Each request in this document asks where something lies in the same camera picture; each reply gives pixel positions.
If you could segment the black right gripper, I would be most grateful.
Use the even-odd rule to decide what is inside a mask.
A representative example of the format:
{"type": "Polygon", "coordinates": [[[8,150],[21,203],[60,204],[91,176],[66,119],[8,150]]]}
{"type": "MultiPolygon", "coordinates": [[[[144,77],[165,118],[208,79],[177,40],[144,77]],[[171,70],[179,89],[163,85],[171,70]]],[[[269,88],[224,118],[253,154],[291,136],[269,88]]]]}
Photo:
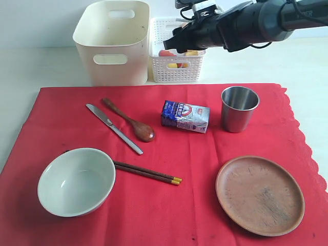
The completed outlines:
{"type": "Polygon", "coordinates": [[[221,14],[203,16],[184,27],[174,29],[173,36],[163,41],[165,50],[176,49],[183,54],[190,50],[205,50],[212,47],[225,47],[223,35],[218,24],[222,21],[221,14]]]}

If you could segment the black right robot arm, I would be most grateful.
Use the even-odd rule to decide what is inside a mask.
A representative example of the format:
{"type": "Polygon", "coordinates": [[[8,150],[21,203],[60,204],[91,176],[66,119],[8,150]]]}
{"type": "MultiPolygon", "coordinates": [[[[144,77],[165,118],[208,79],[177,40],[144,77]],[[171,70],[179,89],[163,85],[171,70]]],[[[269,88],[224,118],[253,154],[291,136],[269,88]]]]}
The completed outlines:
{"type": "Polygon", "coordinates": [[[228,52],[262,49],[289,38],[294,30],[327,26],[327,1],[247,1],[227,11],[215,1],[176,1],[175,7],[193,11],[188,23],[163,43],[178,53],[211,47],[228,52]]]}

